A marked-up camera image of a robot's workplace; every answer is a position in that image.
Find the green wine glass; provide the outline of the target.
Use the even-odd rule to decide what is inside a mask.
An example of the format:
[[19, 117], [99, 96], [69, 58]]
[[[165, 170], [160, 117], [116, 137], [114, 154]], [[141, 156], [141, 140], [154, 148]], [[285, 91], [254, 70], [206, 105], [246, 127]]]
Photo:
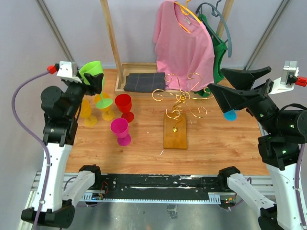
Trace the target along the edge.
[[[79, 75], [81, 76], [82, 80], [85, 80], [86, 84], [89, 84], [89, 82], [85, 79], [84, 74], [85, 73], [90, 73], [92, 76], [99, 74], [99, 73], [103, 73], [104, 74], [104, 70], [102, 68], [102, 64], [100, 61], [92, 61], [89, 62], [87, 64], [85, 64], [82, 68], [79, 69]], [[105, 76], [103, 79], [103, 89], [104, 89], [104, 85], [105, 85]]]

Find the blue wine glass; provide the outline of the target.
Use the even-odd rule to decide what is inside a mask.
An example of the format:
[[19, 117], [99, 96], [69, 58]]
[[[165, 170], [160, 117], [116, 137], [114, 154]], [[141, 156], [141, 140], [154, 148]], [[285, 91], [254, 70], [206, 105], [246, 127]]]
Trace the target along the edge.
[[235, 121], [237, 118], [237, 114], [235, 110], [230, 110], [224, 113], [224, 118], [228, 121]]

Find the yellow wine glass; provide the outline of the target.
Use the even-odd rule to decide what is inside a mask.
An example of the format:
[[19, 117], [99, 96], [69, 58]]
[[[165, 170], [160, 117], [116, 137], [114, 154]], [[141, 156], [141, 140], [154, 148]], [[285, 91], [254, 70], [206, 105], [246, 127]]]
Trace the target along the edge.
[[84, 119], [86, 127], [93, 127], [97, 123], [96, 116], [92, 115], [92, 108], [87, 99], [83, 99], [81, 103], [80, 117]]
[[102, 92], [101, 94], [96, 94], [94, 97], [94, 103], [95, 107], [102, 111], [103, 120], [111, 121], [114, 119], [115, 113], [111, 110], [113, 99], [110, 98], [108, 93]]

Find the red wine glass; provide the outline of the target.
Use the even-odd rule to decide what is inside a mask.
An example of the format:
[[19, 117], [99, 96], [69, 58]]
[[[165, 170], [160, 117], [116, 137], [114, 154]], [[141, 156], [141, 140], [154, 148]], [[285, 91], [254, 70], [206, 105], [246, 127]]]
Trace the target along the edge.
[[128, 94], [120, 94], [115, 98], [115, 104], [122, 113], [121, 117], [126, 119], [128, 123], [134, 120], [134, 114], [131, 112], [132, 100]]

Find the yellow wine glass front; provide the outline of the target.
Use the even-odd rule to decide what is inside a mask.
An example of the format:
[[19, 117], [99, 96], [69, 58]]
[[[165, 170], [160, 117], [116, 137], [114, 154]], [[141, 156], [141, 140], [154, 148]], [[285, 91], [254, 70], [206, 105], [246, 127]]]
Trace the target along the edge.
[[114, 119], [115, 113], [111, 110], [113, 99], [110, 98], [108, 93], [102, 92], [101, 94], [96, 94], [94, 97], [94, 103], [95, 107], [102, 111], [103, 120], [111, 121]]

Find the magenta wine glass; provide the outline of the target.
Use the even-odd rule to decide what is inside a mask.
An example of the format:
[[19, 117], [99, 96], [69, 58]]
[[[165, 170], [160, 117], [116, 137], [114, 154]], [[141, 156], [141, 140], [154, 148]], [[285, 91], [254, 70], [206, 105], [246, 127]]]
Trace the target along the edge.
[[127, 146], [131, 143], [129, 135], [129, 124], [124, 118], [116, 118], [110, 125], [111, 131], [117, 137], [117, 142], [120, 146]]

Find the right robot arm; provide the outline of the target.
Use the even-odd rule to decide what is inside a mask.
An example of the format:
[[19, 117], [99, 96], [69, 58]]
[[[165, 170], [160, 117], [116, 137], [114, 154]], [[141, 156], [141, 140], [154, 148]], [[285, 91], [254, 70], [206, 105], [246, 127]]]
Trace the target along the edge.
[[222, 73], [231, 87], [210, 84], [209, 89], [224, 113], [246, 109], [265, 130], [258, 149], [272, 179], [275, 201], [263, 196], [234, 166], [219, 171], [217, 185], [224, 192], [237, 193], [255, 210], [261, 229], [304, 230], [307, 207], [300, 172], [307, 142], [307, 109], [297, 103], [279, 108], [271, 95], [306, 86], [307, 80], [298, 75], [296, 62], [288, 62], [280, 78], [253, 87], [255, 80], [270, 71], [270, 67], [251, 71], [224, 68]]

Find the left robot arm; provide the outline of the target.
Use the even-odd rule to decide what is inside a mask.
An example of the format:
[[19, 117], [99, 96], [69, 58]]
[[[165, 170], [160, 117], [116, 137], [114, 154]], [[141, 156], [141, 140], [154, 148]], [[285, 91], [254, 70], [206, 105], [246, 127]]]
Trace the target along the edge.
[[41, 108], [44, 111], [45, 126], [40, 144], [44, 149], [42, 174], [35, 200], [30, 208], [21, 214], [23, 221], [35, 227], [46, 226], [67, 229], [72, 224], [76, 206], [88, 189], [98, 189], [103, 178], [97, 165], [84, 165], [77, 177], [66, 189], [63, 188], [66, 164], [76, 136], [78, 117], [83, 108], [85, 95], [102, 91], [104, 75], [85, 74], [80, 82], [65, 82], [62, 91], [49, 86], [41, 93]]

